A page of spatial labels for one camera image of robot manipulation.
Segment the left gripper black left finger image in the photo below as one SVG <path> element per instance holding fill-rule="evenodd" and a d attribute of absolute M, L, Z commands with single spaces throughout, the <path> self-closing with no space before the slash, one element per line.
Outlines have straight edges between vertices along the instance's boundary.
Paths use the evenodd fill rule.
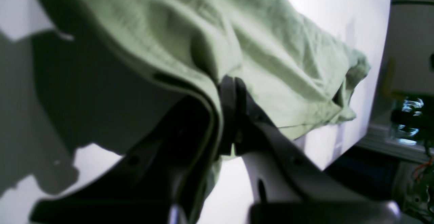
<path fill-rule="evenodd" d="M 195 224 L 213 161 L 211 114 L 180 100 L 115 166 L 67 196 L 39 201 L 38 224 Z"/>

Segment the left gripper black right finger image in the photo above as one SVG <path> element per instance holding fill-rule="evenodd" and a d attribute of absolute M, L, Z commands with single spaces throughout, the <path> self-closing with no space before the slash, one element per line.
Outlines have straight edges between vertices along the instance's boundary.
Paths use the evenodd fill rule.
<path fill-rule="evenodd" d="M 323 173 L 260 108 L 240 78 L 218 87 L 219 154 L 243 159 L 254 195 L 250 224 L 398 224 L 394 201 L 372 201 Z"/>

